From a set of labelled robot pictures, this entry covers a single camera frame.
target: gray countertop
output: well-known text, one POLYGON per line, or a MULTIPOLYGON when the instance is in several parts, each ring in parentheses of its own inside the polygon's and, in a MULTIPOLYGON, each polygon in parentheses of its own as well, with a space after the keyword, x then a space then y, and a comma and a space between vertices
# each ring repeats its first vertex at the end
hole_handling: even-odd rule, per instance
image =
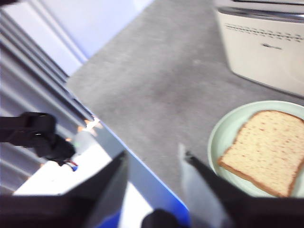
POLYGON ((155 0, 68 87, 181 197, 179 142, 207 163, 210 132, 230 110, 304 103, 228 69, 209 0, 155 0))

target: white bread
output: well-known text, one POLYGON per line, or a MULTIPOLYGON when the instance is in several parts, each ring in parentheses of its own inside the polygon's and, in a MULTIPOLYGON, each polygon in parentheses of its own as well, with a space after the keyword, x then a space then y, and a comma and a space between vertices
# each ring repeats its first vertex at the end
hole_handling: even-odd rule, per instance
POLYGON ((304 163, 304 121, 279 111, 254 114, 218 164, 258 188, 289 197, 304 163))

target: metal shutter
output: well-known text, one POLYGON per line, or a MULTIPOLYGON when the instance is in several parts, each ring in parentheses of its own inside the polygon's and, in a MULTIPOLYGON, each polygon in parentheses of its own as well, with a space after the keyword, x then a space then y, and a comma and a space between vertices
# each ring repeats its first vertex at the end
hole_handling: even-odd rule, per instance
MULTIPOLYGON (((57 118, 57 133, 72 138, 92 114, 66 89, 68 76, 0 10, 0 115, 46 112, 57 118)), ((0 145, 0 194, 11 194, 44 159, 30 149, 0 145)))

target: toaster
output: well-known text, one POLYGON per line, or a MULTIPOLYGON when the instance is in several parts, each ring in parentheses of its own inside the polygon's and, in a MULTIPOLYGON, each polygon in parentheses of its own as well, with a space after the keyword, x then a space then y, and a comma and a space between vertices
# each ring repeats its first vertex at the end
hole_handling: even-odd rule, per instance
POLYGON ((304 96, 304 0, 216 0, 235 74, 304 96))

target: toaster vent holes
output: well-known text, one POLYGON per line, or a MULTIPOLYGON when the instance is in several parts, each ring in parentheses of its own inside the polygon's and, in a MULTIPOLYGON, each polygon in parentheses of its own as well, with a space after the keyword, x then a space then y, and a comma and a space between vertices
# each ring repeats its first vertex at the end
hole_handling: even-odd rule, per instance
POLYGON ((241 25, 234 25, 234 24, 225 24, 226 29, 237 31, 237 32, 243 32, 248 34, 253 34, 255 36, 262 36, 262 37, 269 37, 269 38, 276 38, 280 40, 287 40, 287 41, 296 41, 301 42, 304 40, 304 37, 302 37, 299 34, 290 34, 288 32, 277 32, 277 31, 271 31, 271 30, 264 30, 261 28, 250 28, 246 26, 241 25))

